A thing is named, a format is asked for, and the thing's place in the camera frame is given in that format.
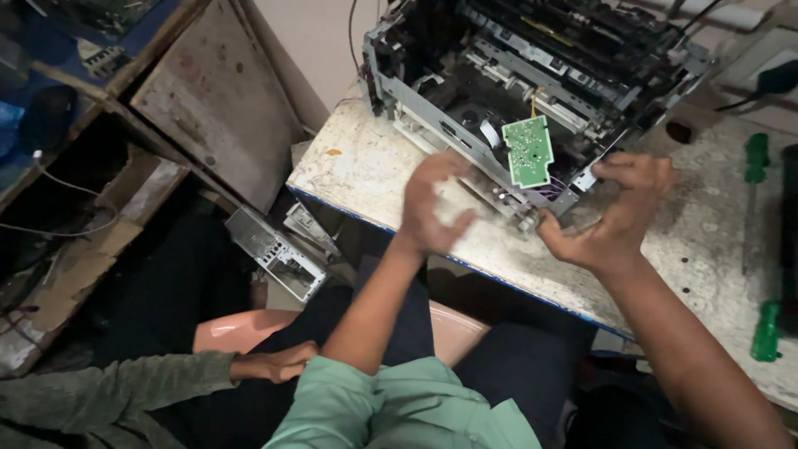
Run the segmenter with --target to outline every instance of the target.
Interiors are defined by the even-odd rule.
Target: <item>dark trousers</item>
[[[292,324],[252,352],[278,352],[307,340],[322,346],[376,269],[389,240],[383,232],[367,239],[354,290],[324,288]],[[124,296],[93,364],[191,353],[199,323],[247,310],[249,280],[231,261],[236,250],[221,222],[204,216],[179,221]],[[502,323],[454,371],[492,406],[514,399],[546,447],[586,351],[583,339],[572,341],[565,334]],[[434,356],[429,295],[415,280],[382,361],[394,366],[427,356]],[[236,389],[183,401],[152,416],[189,449],[257,449],[288,412],[296,382],[249,379]]]

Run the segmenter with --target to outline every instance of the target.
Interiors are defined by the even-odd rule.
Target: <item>shirt cuff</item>
[[[199,362],[203,365],[203,377],[199,384],[203,385],[208,393],[218,390],[229,390],[239,386],[239,382],[230,380],[230,365],[233,357],[238,352],[206,351],[197,354]]]
[[[315,356],[310,359],[299,377],[297,388],[309,383],[332,383],[350,391],[362,391],[369,394],[373,394],[377,388],[376,377],[324,356]]]

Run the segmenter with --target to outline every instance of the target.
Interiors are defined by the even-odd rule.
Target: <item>hand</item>
[[[269,379],[283,383],[302,374],[307,361],[318,354],[314,341],[288,348],[274,354],[243,354],[233,358],[230,379]]]
[[[578,236],[564,236],[554,214],[540,211],[538,235],[559,260],[598,276],[631,272],[641,261],[640,245],[664,193],[676,179],[669,158],[613,153],[593,165],[596,177],[617,181],[623,190],[598,223]]]
[[[452,176],[466,176],[469,169],[468,161],[455,153],[438,153],[424,159],[405,187],[405,208],[397,239],[419,254],[448,253],[471,226],[476,214],[467,210],[451,227],[442,225],[433,213],[437,201],[433,186]]]

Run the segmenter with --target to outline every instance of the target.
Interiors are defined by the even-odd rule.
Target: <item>printer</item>
[[[411,113],[492,182],[521,223],[562,215],[700,82],[709,51],[667,20],[600,0],[404,0],[365,35],[375,115]]]

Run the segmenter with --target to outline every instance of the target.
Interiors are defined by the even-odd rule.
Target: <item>circuit board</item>
[[[554,162],[546,116],[541,115],[502,126],[510,149],[512,184],[521,189],[550,184],[548,165]]]

